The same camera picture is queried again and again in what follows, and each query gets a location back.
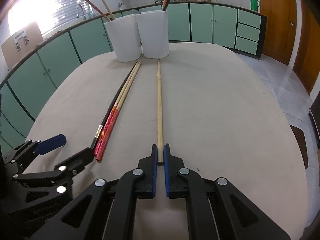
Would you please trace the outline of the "black chopstick silver band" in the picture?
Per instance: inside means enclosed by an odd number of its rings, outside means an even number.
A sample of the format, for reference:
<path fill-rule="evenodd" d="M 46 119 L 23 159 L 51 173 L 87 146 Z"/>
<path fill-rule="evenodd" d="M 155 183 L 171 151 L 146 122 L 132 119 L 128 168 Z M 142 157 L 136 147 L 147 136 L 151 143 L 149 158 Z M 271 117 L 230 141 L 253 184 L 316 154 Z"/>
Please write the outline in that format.
<path fill-rule="evenodd" d="M 135 66 L 137 64 L 137 61 L 135 62 L 134 66 L 131 68 L 131 70 L 129 71 L 129 73 L 127 74 L 127 76 L 125 77 L 124 81 L 122 82 L 122 84 L 120 85 L 118 91 L 116 92 L 114 98 L 112 99 L 109 107 L 108 107 L 108 110 L 101 122 L 101 124 L 98 126 L 98 129 L 96 131 L 96 134 L 93 138 L 93 141 L 91 143 L 91 149 L 95 152 L 97 149 L 98 149 L 98 144 L 99 144 L 99 139 L 100 139 L 100 136 L 102 134 L 102 131 L 103 131 L 103 128 L 105 127 L 105 125 L 107 124 L 107 120 L 108 120 L 108 117 L 110 116 L 111 114 L 111 111 L 112 111 L 112 108 L 114 107 L 114 104 L 116 103 L 116 100 L 118 98 L 118 96 L 120 96 L 120 93 L 121 93 L 121 90 L 124 88 L 124 85 L 125 83 L 127 82 L 127 80 L 129 79 L 130 77 L 130 74 L 133 72 Z"/>

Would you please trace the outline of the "plain wooden chopstick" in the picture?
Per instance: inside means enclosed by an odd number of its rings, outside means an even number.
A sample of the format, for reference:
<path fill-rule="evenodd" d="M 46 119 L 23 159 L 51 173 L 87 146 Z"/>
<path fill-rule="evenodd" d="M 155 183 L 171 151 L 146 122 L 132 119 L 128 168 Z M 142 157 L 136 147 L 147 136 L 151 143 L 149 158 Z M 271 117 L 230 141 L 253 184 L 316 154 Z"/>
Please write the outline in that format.
<path fill-rule="evenodd" d="M 111 9 L 109 8 L 109 6 L 107 5 L 106 1 L 105 0 L 101 0 L 101 1 L 102 1 L 103 5 L 105 6 L 111 20 L 114 21 L 116 18 L 114 16 L 114 14 L 112 13 Z"/>
<path fill-rule="evenodd" d="M 162 112 L 162 81 L 161 63 L 157 60 L 157 150 L 158 163 L 163 164 L 163 112 Z"/>

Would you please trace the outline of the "green lower kitchen cabinets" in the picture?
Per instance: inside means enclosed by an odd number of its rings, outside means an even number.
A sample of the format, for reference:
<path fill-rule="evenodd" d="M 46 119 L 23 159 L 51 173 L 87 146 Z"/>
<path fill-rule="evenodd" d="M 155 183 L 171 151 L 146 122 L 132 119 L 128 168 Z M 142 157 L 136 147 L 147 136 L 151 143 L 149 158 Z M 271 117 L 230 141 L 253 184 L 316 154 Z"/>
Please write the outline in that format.
<path fill-rule="evenodd" d="M 266 16 L 232 5 L 176 2 L 167 7 L 169 42 L 202 42 L 259 58 Z M 59 85 L 85 61 L 113 50 L 100 17 L 60 31 L 38 45 L 1 83 L 1 152 L 25 142 Z"/>

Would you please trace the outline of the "chrome kitchen faucet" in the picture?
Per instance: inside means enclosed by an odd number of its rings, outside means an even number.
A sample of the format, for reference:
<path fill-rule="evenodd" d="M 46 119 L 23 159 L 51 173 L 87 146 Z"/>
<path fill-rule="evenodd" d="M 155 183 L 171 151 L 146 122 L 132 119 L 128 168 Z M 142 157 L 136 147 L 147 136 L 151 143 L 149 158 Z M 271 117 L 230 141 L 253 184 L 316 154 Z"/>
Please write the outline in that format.
<path fill-rule="evenodd" d="M 80 4 L 78 4 L 78 5 L 76 6 L 76 18 L 79 19 L 80 16 L 82 16 L 82 19 L 83 19 L 84 21 L 86 20 L 86 16 L 85 16 L 84 9 L 83 9 L 83 7 L 82 7 Z"/>

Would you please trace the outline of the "cardboard box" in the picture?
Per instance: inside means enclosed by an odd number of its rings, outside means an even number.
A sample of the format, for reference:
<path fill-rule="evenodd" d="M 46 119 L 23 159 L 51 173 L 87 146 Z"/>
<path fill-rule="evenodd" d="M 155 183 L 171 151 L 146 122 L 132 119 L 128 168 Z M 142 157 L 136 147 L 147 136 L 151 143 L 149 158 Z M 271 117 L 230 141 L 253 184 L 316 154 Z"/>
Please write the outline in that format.
<path fill-rule="evenodd" d="M 12 71 L 16 64 L 42 42 L 43 37 L 36 22 L 27 25 L 9 37 L 1 45 L 8 70 Z"/>

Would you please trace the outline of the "beige table mat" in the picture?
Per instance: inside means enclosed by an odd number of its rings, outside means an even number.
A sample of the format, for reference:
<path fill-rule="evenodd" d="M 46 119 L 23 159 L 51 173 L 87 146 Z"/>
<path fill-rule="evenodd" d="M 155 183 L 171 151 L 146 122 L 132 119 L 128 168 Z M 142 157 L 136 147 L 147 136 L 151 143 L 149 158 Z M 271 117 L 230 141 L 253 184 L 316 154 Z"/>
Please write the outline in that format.
<path fill-rule="evenodd" d="M 74 195 L 97 178 L 120 178 L 150 155 L 157 135 L 157 60 L 141 58 L 141 63 L 102 161 L 74 178 Z M 171 153 L 203 178 L 225 177 L 291 239 L 299 239 L 308 221 L 305 168 L 270 90 L 238 55 L 215 44 L 173 43 L 160 63 L 163 140 Z M 64 134 L 67 142 L 37 157 L 27 172 L 51 171 L 91 145 L 132 66 L 106 53 L 87 60 L 61 83 L 28 138 Z"/>

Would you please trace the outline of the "brown stool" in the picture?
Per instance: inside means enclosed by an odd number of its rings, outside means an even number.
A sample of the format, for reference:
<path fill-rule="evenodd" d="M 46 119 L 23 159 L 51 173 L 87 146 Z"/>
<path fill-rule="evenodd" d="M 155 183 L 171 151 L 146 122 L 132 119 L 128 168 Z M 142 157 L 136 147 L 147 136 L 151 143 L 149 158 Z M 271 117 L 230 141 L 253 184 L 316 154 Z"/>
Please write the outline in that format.
<path fill-rule="evenodd" d="M 296 141 L 298 143 L 298 146 L 299 146 L 302 158 L 303 158 L 304 167 L 305 167 L 305 169 L 307 169 L 309 162 L 308 162 L 308 150 L 307 150 L 307 146 L 306 146 L 304 132 L 302 129 L 300 129 L 296 126 L 290 125 L 290 127 L 291 127 L 291 129 L 295 135 Z"/>

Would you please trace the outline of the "window blinds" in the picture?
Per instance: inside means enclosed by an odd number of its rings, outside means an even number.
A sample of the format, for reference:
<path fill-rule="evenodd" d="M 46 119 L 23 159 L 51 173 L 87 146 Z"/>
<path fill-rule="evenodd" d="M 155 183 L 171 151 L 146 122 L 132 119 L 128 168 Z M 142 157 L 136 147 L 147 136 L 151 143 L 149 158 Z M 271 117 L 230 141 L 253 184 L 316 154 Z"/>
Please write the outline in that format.
<path fill-rule="evenodd" d="M 36 22 L 42 34 L 76 19 L 76 6 L 80 4 L 85 16 L 91 6 L 84 0 L 16 0 L 8 12 L 9 31 L 12 34 Z"/>

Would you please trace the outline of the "white double utensil holder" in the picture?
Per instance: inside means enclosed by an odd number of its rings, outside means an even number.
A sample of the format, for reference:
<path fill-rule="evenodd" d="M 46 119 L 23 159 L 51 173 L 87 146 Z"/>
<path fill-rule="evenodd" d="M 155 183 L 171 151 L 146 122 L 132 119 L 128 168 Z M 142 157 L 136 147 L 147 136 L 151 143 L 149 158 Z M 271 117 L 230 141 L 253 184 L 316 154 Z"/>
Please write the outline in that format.
<path fill-rule="evenodd" d="M 119 62 L 169 55 L 168 14 L 155 10 L 116 18 L 105 28 Z"/>

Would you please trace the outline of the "brown wooden door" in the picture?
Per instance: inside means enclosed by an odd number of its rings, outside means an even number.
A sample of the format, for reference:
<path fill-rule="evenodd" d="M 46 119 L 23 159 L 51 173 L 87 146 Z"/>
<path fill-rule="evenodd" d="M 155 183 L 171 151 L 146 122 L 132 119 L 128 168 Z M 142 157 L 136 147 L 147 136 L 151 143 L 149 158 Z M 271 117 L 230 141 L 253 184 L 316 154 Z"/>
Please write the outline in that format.
<path fill-rule="evenodd" d="M 319 23 L 301 0 L 302 31 L 293 71 L 310 94 L 319 75 Z"/>
<path fill-rule="evenodd" d="M 260 13 L 267 17 L 263 54 L 288 65 L 296 35 L 296 0 L 260 0 Z"/>

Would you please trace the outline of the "green thermos bottle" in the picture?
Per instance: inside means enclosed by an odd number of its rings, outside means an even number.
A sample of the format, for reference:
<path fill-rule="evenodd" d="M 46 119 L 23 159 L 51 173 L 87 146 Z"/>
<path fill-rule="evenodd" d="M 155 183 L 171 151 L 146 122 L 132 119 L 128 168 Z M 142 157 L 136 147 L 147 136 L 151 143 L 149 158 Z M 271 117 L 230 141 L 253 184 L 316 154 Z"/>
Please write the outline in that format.
<path fill-rule="evenodd" d="M 250 9 L 258 12 L 258 8 L 260 6 L 260 1 L 259 0 L 250 0 Z"/>

